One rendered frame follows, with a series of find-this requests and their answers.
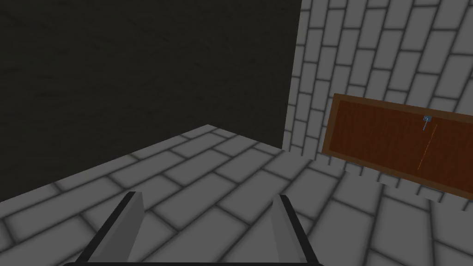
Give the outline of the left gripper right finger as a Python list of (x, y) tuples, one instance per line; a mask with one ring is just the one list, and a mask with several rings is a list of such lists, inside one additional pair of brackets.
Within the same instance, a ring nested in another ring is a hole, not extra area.
[(274, 197), (271, 222), (280, 263), (319, 262), (287, 195)]

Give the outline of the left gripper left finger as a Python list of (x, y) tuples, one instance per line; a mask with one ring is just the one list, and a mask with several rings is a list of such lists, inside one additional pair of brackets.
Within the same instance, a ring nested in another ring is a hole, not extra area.
[(142, 193), (127, 192), (75, 262), (128, 262), (143, 219)]

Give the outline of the brown wooden door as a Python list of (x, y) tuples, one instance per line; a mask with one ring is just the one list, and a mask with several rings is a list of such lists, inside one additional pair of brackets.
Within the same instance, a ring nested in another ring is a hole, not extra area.
[(473, 201), (471, 115), (335, 94), (322, 152)]

